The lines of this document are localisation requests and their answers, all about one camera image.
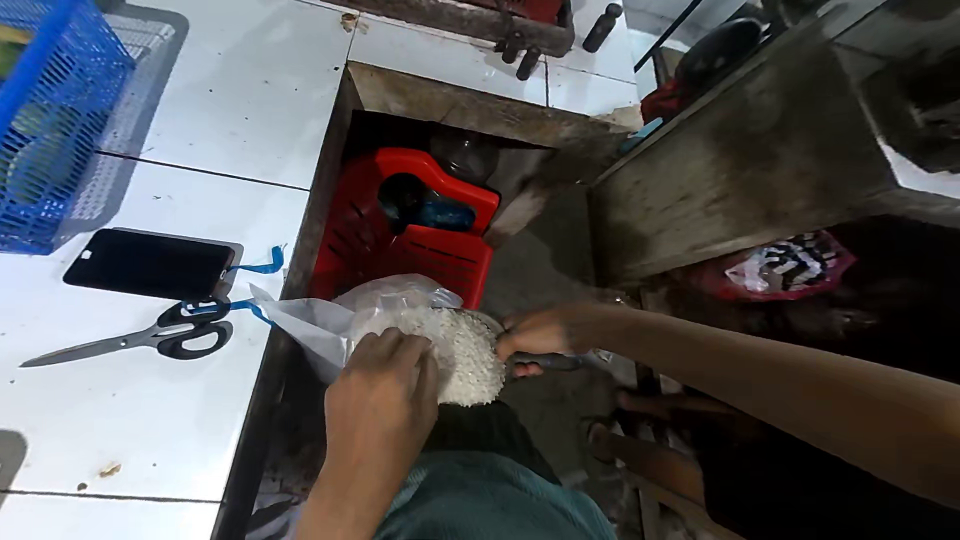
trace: blue plastic basket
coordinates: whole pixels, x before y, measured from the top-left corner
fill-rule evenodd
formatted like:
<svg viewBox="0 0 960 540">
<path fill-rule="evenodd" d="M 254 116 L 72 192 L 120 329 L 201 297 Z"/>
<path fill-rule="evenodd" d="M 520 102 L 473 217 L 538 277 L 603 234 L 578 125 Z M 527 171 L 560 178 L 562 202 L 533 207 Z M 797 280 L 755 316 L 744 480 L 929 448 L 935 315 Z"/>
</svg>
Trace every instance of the blue plastic basket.
<svg viewBox="0 0 960 540">
<path fill-rule="evenodd" d="M 47 255 L 133 59 L 92 0 L 0 0 L 33 34 L 0 87 L 0 251 Z"/>
</svg>

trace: scoop handle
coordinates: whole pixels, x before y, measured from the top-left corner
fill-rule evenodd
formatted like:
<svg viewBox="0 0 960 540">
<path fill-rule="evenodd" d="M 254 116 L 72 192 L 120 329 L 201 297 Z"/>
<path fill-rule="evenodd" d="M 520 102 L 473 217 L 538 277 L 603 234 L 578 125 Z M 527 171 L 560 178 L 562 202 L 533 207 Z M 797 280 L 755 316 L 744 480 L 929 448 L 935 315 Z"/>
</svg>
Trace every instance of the scoop handle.
<svg viewBox="0 0 960 540">
<path fill-rule="evenodd" d="M 515 353 L 510 356 L 514 364 L 538 364 L 543 369 L 554 371 L 573 371 L 584 366 L 584 360 L 579 356 L 567 356 L 559 353 L 534 355 L 531 353 Z"/>
</svg>

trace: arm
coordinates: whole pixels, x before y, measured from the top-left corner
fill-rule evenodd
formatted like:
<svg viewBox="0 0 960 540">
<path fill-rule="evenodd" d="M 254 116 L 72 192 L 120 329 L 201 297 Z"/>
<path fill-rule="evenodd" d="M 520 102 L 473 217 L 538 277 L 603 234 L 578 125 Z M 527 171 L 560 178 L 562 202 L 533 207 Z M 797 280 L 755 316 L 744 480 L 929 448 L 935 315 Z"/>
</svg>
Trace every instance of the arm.
<svg viewBox="0 0 960 540">
<path fill-rule="evenodd" d="M 376 532 L 437 421 L 429 345 L 396 328 L 357 344 L 324 396 L 326 459 L 303 505 L 297 540 L 359 540 Z"/>
<path fill-rule="evenodd" d="M 515 351 L 605 349 L 960 508 L 958 385 L 625 307 L 560 307 L 507 327 L 497 347 L 502 359 Z"/>
</svg>

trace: white rice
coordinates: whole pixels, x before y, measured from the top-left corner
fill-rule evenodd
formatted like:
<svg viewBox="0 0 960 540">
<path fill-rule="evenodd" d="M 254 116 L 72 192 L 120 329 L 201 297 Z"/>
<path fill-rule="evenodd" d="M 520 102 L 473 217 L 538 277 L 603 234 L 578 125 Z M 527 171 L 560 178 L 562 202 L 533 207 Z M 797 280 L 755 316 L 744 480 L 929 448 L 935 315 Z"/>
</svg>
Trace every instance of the white rice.
<svg viewBox="0 0 960 540">
<path fill-rule="evenodd" d="M 439 403 L 488 404 L 500 393 L 505 366 L 493 352 L 496 336 L 469 313 L 432 307 L 379 311 L 355 326 L 351 335 L 355 343 L 367 333 L 380 335 L 389 327 L 433 342 L 440 375 Z"/>
</svg>

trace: scissors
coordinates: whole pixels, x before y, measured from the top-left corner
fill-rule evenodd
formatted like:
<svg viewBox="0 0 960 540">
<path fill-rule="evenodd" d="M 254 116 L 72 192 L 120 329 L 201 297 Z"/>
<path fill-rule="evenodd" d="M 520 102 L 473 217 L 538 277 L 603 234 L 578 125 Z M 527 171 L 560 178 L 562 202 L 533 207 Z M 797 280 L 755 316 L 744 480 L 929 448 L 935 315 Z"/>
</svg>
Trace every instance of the scissors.
<svg viewBox="0 0 960 540">
<path fill-rule="evenodd" d="M 38 356 L 32 360 L 27 360 L 20 364 L 20 367 L 47 366 L 52 364 L 61 364 L 82 358 L 105 355 L 121 349 L 132 347 L 148 346 L 156 348 L 156 351 L 164 356 L 177 360 L 194 360 L 207 356 L 220 350 L 227 344 L 230 336 L 233 335 L 233 325 L 228 321 L 220 321 L 230 311 L 229 304 L 216 298 L 207 298 L 196 304 L 216 304 L 216 310 L 210 312 L 189 312 L 183 309 L 183 303 L 178 302 L 175 306 L 160 313 L 156 319 L 156 324 L 147 330 L 135 331 L 127 335 L 120 335 L 110 339 L 101 339 L 54 351 L 53 353 Z M 217 342 L 207 349 L 184 349 L 183 343 L 191 339 L 217 334 Z"/>
</svg>

